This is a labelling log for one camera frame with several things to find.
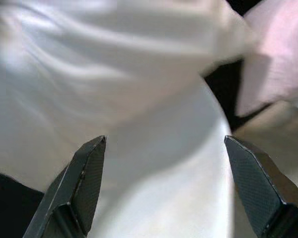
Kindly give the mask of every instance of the crumpled fabric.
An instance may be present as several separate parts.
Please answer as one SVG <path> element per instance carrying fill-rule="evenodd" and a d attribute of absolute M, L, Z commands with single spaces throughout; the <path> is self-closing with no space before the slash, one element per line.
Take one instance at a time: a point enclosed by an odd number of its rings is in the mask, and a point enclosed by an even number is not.
<path fill-rule="evenodd" d="M 45 191 L 107 135 L 89 237 L 229 237 L 229 129 L 198 73 L 253 42 L 224 0 L 1 2 L 0 173 Z"/>
<path fill-rule="evenodd" d="M 278 100 L 298 105 L 298 0 L 261 1 L 245 20 L 260 41 L 245 58 L 236 113 Z"/>

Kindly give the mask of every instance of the white fabric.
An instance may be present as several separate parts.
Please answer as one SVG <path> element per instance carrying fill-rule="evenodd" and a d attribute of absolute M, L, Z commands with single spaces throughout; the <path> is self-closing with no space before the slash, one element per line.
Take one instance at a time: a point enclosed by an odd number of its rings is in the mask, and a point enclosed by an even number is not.
<path fill-rule="evenodd" d="M 229 237 L 229 129 L 198 72 L 252 42 L 224 0 L 4 1 L 0 173 L 45 191 L 109 135 L 89 237 Z"/>
<path fill-rule="evenodd" d="M 245 19 L 260 43 L 245 59 L 237 114 L 278 100 L 298 105 L 298 0 L 264 0 Z"/>

